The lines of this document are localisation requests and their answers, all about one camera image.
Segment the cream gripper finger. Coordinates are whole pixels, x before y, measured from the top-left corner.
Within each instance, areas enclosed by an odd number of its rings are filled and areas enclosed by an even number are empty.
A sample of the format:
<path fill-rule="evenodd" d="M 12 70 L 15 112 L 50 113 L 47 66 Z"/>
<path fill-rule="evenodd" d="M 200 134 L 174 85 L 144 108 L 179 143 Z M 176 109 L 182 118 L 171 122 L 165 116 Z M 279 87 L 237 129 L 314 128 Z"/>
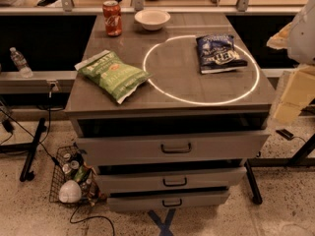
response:
<path fill-rule="evenodd" d="M 290 27 L 291 23 L 288 23 L 279 32 L 271 36 L 267 41 L 267 46 L 276 50 L 287 49 Z"/>
<path fill-rule="evenodd" d="M 274 118 L 282 124 L 293 122 L 302 109 L 315 99 L 315 66 L 299 65 L 288 77 Z"/>

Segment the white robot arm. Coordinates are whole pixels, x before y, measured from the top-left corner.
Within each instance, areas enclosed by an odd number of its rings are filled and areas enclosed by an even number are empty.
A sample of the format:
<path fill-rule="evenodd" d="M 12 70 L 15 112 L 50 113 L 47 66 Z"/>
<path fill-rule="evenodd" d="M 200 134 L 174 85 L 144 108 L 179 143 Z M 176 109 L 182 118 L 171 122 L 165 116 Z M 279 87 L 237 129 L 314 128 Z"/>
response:
<path fill-rule="evenodd" d="M 267 41 L 273 49 L 285 49 L 298 63 L 288 77 L 273 118 L 289 124 L 315 99 L 315 0 L 308 0 L 292 22 Z"/>

